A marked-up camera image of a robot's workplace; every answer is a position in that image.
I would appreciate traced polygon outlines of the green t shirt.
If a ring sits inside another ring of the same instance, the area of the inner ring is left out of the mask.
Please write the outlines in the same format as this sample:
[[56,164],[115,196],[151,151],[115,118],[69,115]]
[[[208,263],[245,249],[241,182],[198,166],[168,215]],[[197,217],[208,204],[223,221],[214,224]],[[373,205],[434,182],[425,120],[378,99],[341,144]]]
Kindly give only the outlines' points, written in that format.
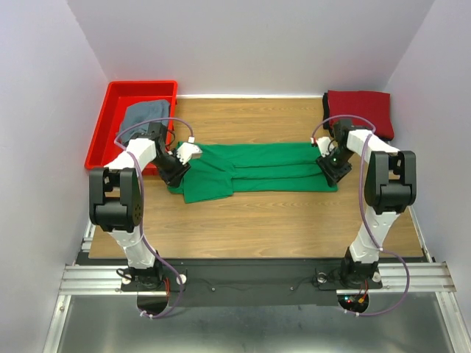
[[185,203],[224,199],[261,191],[336,192],[316,164],[319,150],[309,143],[201,144],[202,156],[173,194]]

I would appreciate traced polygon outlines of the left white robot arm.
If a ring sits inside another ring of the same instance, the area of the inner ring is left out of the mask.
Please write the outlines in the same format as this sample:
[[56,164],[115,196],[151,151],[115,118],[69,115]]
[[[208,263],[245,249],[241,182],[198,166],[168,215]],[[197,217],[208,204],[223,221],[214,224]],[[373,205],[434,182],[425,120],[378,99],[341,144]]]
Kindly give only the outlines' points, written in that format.
[[89,172],[91,223],[111,235],[126,255],[127,268],[117,272],[123,284],[141,290],[156,290],[169,282],[162,259],[144,235],[142,172],[152,164],[165,184],[175,188],[190,169],[190,161],[202,154],[193,135],[177,149],[167,149],[169,128],[164,123],[165,118],[154,118],[123,129],[114,140],[121,153]]

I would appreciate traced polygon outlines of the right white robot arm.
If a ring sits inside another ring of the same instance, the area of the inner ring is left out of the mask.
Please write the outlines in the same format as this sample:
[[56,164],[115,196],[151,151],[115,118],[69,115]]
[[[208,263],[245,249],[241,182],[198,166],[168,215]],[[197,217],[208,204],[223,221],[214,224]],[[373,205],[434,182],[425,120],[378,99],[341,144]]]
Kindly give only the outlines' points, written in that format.
[[331,137],[311,138],[320,156],[316,164],[331,187],[352,170],[350,158],[361,159],[358,199],[362,225],[347,248],[339,268],[339,280],[347,287],[379,282],[379,255],[393,223],[417,197],[417,157],[399,150],[375,134],[367,119],[353,123],[353,115],[335,115]]

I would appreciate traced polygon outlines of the grey t shirt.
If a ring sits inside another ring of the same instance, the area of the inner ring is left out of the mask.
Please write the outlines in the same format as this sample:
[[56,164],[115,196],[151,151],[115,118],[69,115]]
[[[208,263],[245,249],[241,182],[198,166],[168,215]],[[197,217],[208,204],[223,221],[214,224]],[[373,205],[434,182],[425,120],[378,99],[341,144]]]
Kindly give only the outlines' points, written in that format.
[[135,134],[145,134],[149,128],[149,120],[168,118],[170,103],[165,99],[141,101],[130,105],[124,114],[118,133],[120,142],[126,146]]

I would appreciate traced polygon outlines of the red plastic bin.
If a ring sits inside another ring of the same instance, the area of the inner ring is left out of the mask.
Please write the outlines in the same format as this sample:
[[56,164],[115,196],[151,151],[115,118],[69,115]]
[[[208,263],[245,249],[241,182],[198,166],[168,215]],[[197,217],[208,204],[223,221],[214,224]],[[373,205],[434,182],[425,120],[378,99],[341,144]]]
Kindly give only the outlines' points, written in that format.
[[169,115],[174,115],[177,89],[178,84],[174,80],[111,82],[88,149],[85,168],[103,167],[121,153],[114,140],[129,106],[164,99],[170,104]]

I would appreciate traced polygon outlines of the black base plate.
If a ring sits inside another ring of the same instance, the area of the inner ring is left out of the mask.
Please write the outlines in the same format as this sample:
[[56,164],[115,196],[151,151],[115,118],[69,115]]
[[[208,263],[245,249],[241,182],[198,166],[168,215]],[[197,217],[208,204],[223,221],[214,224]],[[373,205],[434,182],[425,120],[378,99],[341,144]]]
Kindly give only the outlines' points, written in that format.
[[120,268],[121,290],[137,293],[138,308],[335,306],[338,294],[380,289],[377,265],[327,259],[172,260],[136,270]]

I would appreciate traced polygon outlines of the aluminium rail frame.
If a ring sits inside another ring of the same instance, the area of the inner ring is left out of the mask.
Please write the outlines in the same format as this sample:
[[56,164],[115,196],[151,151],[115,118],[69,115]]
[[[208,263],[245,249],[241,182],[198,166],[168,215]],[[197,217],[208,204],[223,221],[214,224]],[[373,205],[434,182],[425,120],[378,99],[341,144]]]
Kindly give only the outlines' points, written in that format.
[[121,290],[121,260],[92,260],[88,225],[65,267],[45,352],[468,352],[470,338],[445,263],[386,259],[383,286],[363,316],[335,306],[178,307],[141,316],[137,293]]

